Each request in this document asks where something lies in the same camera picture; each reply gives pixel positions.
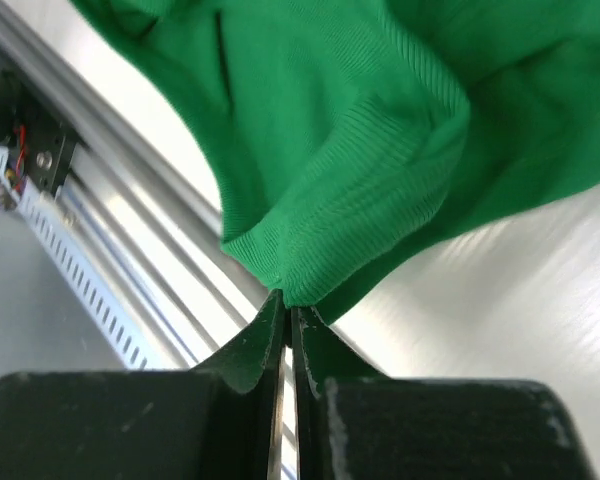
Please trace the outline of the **green tank top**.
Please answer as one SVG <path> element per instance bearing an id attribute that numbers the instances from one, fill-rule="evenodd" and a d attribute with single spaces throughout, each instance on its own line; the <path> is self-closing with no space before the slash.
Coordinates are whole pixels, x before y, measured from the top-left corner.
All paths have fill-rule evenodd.
<path id="1" fill-rule="evenodd" d="M 79 1 L 177 111 L 223 250 L 337 320 L 398 265 L 600 183 L 600 1 Z"/>

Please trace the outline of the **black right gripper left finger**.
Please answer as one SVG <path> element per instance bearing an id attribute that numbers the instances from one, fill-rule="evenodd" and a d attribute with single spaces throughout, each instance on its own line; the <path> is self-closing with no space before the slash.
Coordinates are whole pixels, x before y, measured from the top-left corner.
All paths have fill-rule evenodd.
<path id="1" fill-rule="evenodd" d="M 277 479 L 284 302 L 190 370 L 0 378 L 0 479 Z"/>

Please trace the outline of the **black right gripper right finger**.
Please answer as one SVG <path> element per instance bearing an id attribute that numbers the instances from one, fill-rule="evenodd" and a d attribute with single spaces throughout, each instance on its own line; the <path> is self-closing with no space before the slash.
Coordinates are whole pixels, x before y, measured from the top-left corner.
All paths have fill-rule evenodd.
<path id="1" fill-rule="evenodd" d="M 562 401 L 518 379 L 392 379 L 290 312 L 303 479 L 591 479 Z"/>

